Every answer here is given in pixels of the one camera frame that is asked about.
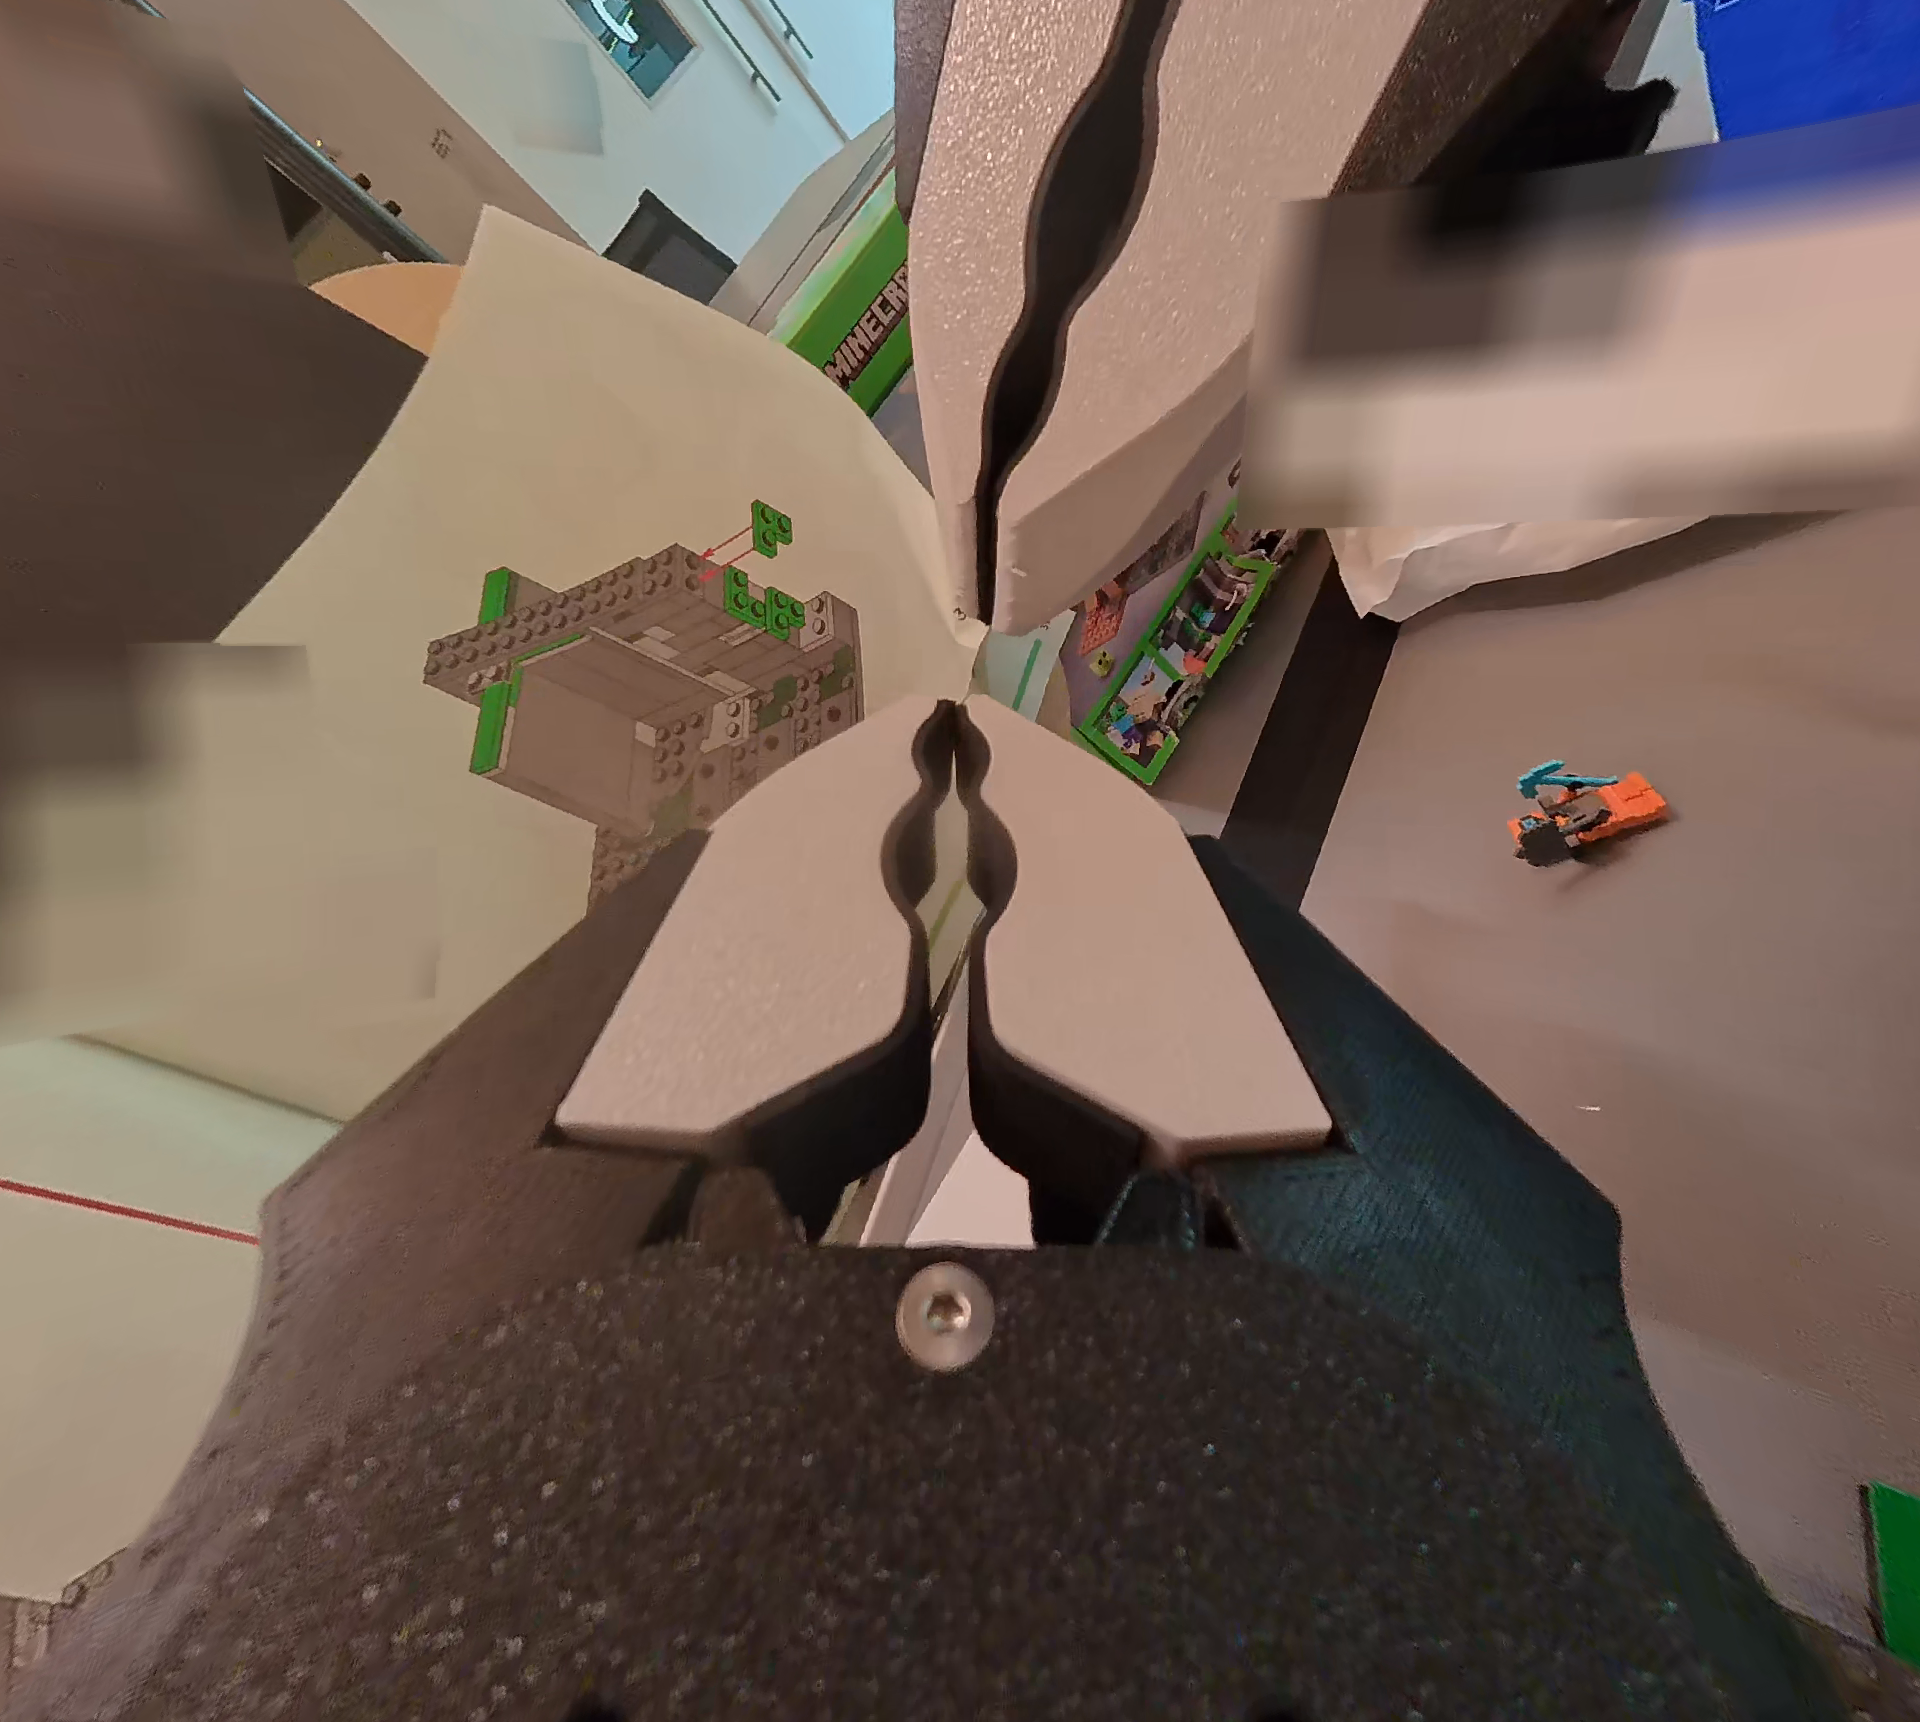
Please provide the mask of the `grey brick build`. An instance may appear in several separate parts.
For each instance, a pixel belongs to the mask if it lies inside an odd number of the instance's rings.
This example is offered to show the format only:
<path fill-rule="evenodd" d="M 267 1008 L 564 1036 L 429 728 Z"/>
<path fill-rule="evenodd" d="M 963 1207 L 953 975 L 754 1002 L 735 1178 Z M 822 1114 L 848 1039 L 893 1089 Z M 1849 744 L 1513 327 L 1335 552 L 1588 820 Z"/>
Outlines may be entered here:
<path fill-rule="evenodd" d="M 1871 1609 L 1884 1649 L 1918 1668 L 1918 1493 L 1867 1482 L 1861 1487 Z"/>

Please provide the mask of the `green toy brick set box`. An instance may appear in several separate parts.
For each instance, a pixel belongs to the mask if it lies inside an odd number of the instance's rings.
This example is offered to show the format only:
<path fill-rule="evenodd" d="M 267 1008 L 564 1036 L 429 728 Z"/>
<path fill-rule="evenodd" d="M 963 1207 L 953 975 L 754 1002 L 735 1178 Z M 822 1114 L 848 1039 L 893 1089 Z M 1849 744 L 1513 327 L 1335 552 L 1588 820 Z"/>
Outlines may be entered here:
<path fill-rule="evenodd" d="M 819 365 L 931 480 L 907 319 L 907 226 L 891 147 L 829 179 L 816 224 L 792 195 L 754 259 L 753 327 Z M 1301 534 L 1238 518 L 1240 463 L 1213 471 L 1134 558 L 1068 611 L 1057 668 L 1068 735 L 1147 787 L 1173 766 L 1213 682 L 1245 643 Z"/>

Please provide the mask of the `dark grey board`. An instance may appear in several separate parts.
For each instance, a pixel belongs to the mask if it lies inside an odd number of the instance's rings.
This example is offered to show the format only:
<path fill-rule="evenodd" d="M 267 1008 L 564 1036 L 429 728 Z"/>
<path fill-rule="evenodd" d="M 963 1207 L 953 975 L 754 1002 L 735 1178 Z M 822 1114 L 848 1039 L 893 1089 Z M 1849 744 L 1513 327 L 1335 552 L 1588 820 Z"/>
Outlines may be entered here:
<path fill-rule="evenodd" d="M 216 639 L 424 368 L 292 279 L 13 212 L 3 309 L 8 668 Z"/>

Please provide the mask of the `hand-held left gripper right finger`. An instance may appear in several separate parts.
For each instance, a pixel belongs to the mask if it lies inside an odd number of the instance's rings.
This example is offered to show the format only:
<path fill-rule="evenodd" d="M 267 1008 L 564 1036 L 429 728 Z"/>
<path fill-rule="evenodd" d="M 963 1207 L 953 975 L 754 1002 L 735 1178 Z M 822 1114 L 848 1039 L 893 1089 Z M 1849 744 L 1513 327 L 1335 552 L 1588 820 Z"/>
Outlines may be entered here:
<path fill-rule="evenodd" d="M 974 696 L 957 792 L 982 904 L 972 1127 L 1037 1239 L 1093 1239 L 1145 1175 L 1325 1153 L 1333 1109 L 1180 821 L 1087 750 Z"/>

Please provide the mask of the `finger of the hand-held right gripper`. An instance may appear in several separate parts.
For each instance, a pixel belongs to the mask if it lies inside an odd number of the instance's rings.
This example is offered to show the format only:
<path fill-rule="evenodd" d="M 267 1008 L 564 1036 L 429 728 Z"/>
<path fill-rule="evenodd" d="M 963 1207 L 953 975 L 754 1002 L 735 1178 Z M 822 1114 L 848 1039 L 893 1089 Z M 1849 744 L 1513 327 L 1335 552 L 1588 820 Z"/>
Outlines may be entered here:
<path fill-rule="evenodd" d="M 1037 628 L 1240 452 L 1268 245 L 1323 198 L 1431 0 L 1170 0 L 1117 248 L 1058 332 L 994 498 L 990 623 Z"/>
<path fill-rule="evenodd" d="M 910 327 L 924 458 L 958 609 L 1040 625 L 1148 510 L 1113 469 L 1148 420 L 1072 332 L 1141 177 L 1136 0 L 907 7 Z"/>

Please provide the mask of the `brick instruction booklet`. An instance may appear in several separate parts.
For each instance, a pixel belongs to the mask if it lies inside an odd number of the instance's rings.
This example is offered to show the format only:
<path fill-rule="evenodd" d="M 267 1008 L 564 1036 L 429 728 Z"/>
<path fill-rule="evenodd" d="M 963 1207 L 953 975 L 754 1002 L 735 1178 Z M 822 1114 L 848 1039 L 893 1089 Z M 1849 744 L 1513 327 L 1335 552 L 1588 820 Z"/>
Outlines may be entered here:
<path fill-rule="evenodd" d="M 806 365 L 491 214 L 386 435 L 211 642 L 4 666 L 4 1595 L 130 1541 L 209 1421 L 258 1211 L 589 910 L 595 832 L 472 774 L 423 678 L 567 589 L 790 513 L 869 704 L 968 690 L 933 498 Z"/>

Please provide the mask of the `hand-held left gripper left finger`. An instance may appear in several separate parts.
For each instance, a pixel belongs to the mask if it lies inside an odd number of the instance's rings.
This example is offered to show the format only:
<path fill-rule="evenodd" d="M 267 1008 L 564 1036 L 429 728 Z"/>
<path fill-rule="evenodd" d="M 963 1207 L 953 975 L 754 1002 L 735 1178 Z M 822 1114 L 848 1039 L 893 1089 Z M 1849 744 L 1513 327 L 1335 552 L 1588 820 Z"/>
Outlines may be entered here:
<path fill-rule="evenodd" d="M 554 1151 L 757 1172 L 811 1242 L 860 1239 L 901 1160 L 942 1153 L 964 1078 L 964 955 L 922 908 L 958 704 L 912 696 L 782 766 L 699 839 L 550 1122 Z M 859 1202 L 846 1214 L 846 1202 Z"/>

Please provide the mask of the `white paper bag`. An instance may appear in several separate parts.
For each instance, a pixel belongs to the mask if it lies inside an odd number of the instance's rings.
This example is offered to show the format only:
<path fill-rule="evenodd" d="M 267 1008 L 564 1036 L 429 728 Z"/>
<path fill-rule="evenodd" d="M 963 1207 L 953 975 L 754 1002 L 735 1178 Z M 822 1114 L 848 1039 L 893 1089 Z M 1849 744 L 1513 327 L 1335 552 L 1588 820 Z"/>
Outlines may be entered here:
<path fill-rule="evenodd" d="M 1407 623 L 1475 587 L 1495 605 L 1522 583 L 1544 603 L 1590 602 L 1760 548 L 1843 510 L 1694 520 L 1529 522 L 1471 527 L 1330 531 L 1333 558 L 1361 615 Z"/>

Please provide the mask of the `small orange brick figure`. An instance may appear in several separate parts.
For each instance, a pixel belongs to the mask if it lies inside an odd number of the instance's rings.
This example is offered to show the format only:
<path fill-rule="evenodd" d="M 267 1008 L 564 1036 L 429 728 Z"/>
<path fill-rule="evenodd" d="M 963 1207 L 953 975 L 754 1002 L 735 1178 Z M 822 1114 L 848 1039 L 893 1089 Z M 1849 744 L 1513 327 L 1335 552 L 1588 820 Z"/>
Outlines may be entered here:
<path fill-rule="evenodd" d="M 1537 868 L 1593 856 L 1671 814 L 1644 774 L 1575 774 L 1561 757 L 1524 771 L 1517 792 L 1529 810 L 1508 821 L 1513 851 Z"/>

